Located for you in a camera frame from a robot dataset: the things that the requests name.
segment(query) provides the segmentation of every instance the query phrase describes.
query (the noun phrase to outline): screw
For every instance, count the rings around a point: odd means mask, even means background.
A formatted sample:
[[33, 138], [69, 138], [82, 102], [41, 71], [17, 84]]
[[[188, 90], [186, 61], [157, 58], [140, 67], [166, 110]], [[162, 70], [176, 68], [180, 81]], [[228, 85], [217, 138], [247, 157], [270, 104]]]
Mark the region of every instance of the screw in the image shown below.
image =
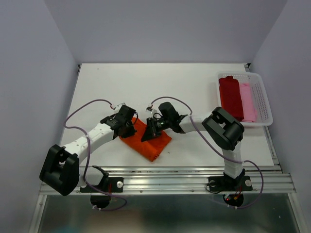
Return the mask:
[[123, 183], [122, 183], [121, 181], [118, 181], [118, 182], [117, 182], [117, 187], [118, 187], [118, 188], [122, 188], [122, 187], [123, 187]]
[[215, 181], [211, 180], [211, 181], [209, 182], [209, 186], [211, 186], [211, 187], [215, 187], [215, 186], [216, 186], [215, 184], [211, 184], [211, 183], [215, 183]]
[[251, 182], [250, 180], [246, 180], [246, 181], [245, 181], [245, 185], [246, 185], [247, 187], [250, 187], [250, 186], [252, 186], [252, 182]]

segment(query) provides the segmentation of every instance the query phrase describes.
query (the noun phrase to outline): white plastic basket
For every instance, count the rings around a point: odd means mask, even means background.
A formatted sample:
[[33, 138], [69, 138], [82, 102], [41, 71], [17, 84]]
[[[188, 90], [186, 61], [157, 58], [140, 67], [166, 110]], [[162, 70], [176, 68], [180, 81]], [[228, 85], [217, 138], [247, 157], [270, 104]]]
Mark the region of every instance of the white plastic basket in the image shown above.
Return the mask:
[[217, 74], [217, 95], [218, 104], [221, 106], [220, 92], [219, 92], [219, 79], [232, 75], [239, 83], [249, 83], [253, 99], [254, 108], [257, 110], [256, 122], [241, 122], [243, 126], [268, 126], [273, 122], [271, 109], [264, 88], [262, 78], [260, 75], [251, 72], [220, 72]]

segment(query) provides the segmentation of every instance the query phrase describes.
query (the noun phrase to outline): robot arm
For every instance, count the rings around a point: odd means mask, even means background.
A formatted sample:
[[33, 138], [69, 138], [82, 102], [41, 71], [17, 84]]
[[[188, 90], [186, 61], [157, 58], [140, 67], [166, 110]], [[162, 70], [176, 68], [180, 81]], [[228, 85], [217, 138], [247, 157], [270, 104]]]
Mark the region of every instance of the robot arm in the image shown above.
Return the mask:
[[[114, 111], [114, 115], [105, 117], [88, 132], [91, 153], [118, 136], [126, 138], [135, 134], [132, 117], [136, 111], [125, 104], [118, 105]], [[88, 154], [87, 137], [82, 136], [63, 147], [52, 146], [40, 172], [40, 180], [63, 196], [68, 195], [75, 187], [85, 185], [84, 169], [79, 166]], [[107, 176], [108, 174], [101, 168], [93, 166], [87, 173], [87, 180], [92, 185], [98, 185]]]
[[241, 158], [241, 140], [244, 127], [232, 115], [221, 107], [217, 107], [210, 114], [192, 116], [179, 115], [169, 102], [160, 104], [160, 118], [150, 117], [142, 141], [151, 140], [161, 135], [161, 131], [171, 128], [176, 133], [193, 131], [207, 131], [216, 144], [222, 149], [225, 158], [225, 170], [222, 180], [218, 180], [215, 191], [232, 191], [240, 187], [245, 179], [245, 170]]

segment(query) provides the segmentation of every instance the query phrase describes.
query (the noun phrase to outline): pink towel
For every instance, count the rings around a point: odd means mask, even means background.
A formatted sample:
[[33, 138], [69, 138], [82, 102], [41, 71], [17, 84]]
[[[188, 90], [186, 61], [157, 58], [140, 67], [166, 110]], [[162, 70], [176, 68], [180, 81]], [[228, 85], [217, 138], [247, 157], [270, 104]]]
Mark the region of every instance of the pink towel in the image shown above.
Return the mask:
[[256, 122], [257, 111], [253, 105], [251, 88], [248, 83], [240, 84], [240, 95], [244, 112], [244, 119], [242, 122]]

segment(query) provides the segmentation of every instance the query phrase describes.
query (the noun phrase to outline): white wall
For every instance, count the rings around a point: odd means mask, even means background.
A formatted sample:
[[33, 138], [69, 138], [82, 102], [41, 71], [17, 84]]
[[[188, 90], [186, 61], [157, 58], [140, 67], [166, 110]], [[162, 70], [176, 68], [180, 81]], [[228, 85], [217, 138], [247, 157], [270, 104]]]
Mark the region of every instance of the white wall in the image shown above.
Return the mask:
[[45, 0], [81, 62], [251, 62], [286, 0]]
[[311, 1], [289, 0], [258, 51], [251, 71], [264, 81], [269, 127], [282, 168], [292, 174], [311, 223]]
[[0, 32], [0, 232], [27, 232], [77, 65], [42, 0], [1, 1]]

